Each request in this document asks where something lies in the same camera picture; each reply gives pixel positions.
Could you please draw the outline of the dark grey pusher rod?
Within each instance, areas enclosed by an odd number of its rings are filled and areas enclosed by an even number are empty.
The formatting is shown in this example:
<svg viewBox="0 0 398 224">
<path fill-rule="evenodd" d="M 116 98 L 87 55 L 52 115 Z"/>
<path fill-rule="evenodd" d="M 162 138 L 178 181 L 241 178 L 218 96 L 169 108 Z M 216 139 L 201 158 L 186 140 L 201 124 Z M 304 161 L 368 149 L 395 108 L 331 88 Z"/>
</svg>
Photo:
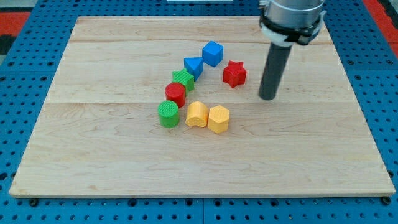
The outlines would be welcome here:
<svg viewBox="0 0 398 224">
<path fill-rule="evenodd" d="M 273 100 L 277 94 L 292 46 L 283 47 L 271 43 L 259 87 L 259 96 L 263 100 Z"/>
</svg>

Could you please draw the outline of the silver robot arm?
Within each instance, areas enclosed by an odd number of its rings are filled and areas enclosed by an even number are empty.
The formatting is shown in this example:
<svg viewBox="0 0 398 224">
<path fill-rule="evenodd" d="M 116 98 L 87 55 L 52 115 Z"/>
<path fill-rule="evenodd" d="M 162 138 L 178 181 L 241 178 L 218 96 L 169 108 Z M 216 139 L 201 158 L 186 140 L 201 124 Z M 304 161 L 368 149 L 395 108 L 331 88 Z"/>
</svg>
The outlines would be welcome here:
<svg viewBox="0 0 398 224">
<path fill-rule="evenodd" d="M 308 45 L 320 32 L 324 0 L 259 1 L 259 27 L 271 41 L 259 87 L 263 100 L 273 100 L 294 44 Z"/>
</svg>

